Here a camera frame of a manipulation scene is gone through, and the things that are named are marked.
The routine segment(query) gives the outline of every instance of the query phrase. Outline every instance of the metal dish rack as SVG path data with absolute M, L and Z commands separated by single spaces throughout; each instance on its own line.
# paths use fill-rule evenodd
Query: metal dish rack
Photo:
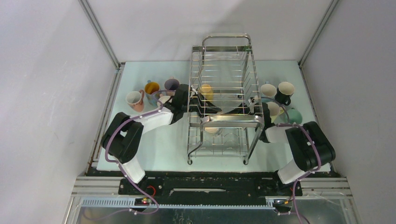
M 246 38 L 244 46 L 205 46 L 210 38 Z M 202 91 L 208 84 L 211 91 Z M 251 39 L 248 34 L 216 34 L 206 37 L 202 46 L 193 46 L 191 55 L 191 92 L 188 111 L 197 107 L 197 91 L 205 98 L 201 100 L 203 114 L 188 114 L 188 164 L 192 157 L 227 156 L 243 157 L 249 163 L 250 156 L 264 127 L 263 110 L 257 81 Z M 209 112 L 213 105 L 220 112 Z M 218 128 L 217 134 L 204 131 Z M 257 128 L 252 142 L 248 139 L 248 128 Z

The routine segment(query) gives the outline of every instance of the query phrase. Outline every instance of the table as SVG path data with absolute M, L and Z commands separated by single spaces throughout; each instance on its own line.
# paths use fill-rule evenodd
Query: table
M 296 90 L 289 107 L 303 115 L 303 123 L 315 120 L 305 85 L 296 61 L 256 61 L 259 85 L 269 81 L 277 86 L 283 81 L 293 83 Z M 125 101 L 131 91 L 144 89 L 147 80 L 157 82 L 163 89 L 164 82 L 174 77 L 180 83 L 188 84 L 190 76 L 189 61 L 175 62 L 127 62 L 122 73 L 115 97 L 110 120 L 119 112 L 138 114 Z M 144 98 L 144 112 L 155 109 Z M 293 156 L 288 144 L 263 143 L 259 141 L 248 165 L 237 157 L 198 157 L 193 164 L 187 164 L 187 114 L 177 123 L 162 126 L 143 135 L 137 158 L 144 170 L 177 172 L 273 172 L 284 167 Z M 97 170 L 118 171 L 115 163 L 105 160 L 104 149 L 100 152 Z M 330 165 L 322 166 L 323 172 L 330 171 Z

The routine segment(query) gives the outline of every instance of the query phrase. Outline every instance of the pink mug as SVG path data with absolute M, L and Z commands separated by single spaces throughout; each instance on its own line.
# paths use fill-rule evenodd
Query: pink mug
M 142 112 L 144 109 L 144 90 L 133 91 L 127 94 L 125 100 L 128 105 L 137 112 Z

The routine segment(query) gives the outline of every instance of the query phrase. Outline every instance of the yellow cup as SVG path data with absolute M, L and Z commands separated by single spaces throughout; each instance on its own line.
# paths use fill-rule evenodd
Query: yellow cup
M 209 84 L 203 84 L 199 89 L 199 92 L 207 99 L 213 100 L 213 90 Z

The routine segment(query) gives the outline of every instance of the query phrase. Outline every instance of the white wall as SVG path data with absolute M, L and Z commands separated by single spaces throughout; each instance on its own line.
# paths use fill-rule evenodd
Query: white wall
M 344 0 L 305 75 L 363 223 L 394 223 L 396 1 Z
M 118 59 L 186 61 L 208 33 L 245 32 L 256 60 L 296 60 L 331 0 L 91 0 Z
M 77 0 L 3 0 L 0 30 L 0 223 L 61 223 L 115 70 Z

